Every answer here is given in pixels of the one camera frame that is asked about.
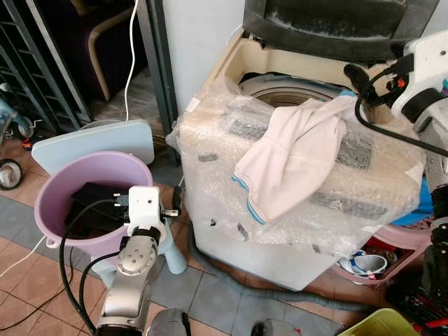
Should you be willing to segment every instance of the metal rack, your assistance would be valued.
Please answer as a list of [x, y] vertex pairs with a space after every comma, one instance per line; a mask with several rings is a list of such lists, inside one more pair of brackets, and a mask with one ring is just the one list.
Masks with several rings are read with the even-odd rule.
[[43, 119], [51, 132], [72, 132], [91, 121], [62, 80], [25, 0], [0, 0], [0, 81], [21, 113]]

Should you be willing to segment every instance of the white towel with blue trim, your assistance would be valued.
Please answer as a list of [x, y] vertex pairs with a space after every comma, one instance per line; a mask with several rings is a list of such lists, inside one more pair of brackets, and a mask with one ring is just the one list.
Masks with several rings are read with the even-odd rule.
[[319, 189], [335, 164], [343, 116], [355, 97], [274, 110], [263, 137], [238, 161], [232, 179], [248, 190], [247, 208], [261, 224], [280, 217]]

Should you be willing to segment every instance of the pink plastic bucket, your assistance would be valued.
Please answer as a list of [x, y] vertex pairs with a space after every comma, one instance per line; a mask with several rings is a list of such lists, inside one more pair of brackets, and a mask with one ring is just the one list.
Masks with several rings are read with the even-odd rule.
[[[70, 211], [70, 196], [84, 183], [130, 188], [151, 186], [153, 177], [147, 166], [136, 157], [121, 152], [96, 152], [68, 164], [42, 187], [34, 205], [34, 217], [47, 246], [57, 248], [65, 230], [65, 218]], [[125, 226], [92, 239], [68, 239], [66, 246], [76, 246], [91, 256], [103, 256], [118, 251]]]

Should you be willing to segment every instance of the white wall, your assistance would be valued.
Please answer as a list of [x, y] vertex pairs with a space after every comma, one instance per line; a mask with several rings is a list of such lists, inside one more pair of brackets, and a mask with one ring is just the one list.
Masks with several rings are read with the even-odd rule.
[[179, 114], [243, 22], [244, 0], [164, 0]]

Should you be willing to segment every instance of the grey pipe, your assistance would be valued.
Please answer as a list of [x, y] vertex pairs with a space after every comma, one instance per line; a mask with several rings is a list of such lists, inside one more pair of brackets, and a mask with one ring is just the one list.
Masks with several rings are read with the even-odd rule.
[[324, 307], [329, 307], [331, 309], [338, 309], [338, 310], [345, 310], [348, 312], [359, 312], [366, 314], [370, 314], [376, 309], [376, 307], [373, 307], [369, 304], [361, 304], [341, 300], [331, 300], [318, 294], [304, 292], [302, 290], [298, 292], [288, 292], [282, 290], [258, 289], [248, 287], [240, 283], [239, 281], [235, 280], [228, 273], [213, 266], [208, 261], [208, 258], [202, 252], [200, 252], [196, 246], [195, 233], [193, 232], [192, 225], [188, 235], [188, 245], [190, 248], [191, 255], [193, 256], [194, 259], [199, 261], [202, 264], [202, 266], [204, 266], [210, 273], [224, 280], [228, 286], [235, 289], [236, 291], [241, 291], [243, 295], [255, 298], [267, 298], [267, 299], [275, 299], [291, 302], [313, 302]]

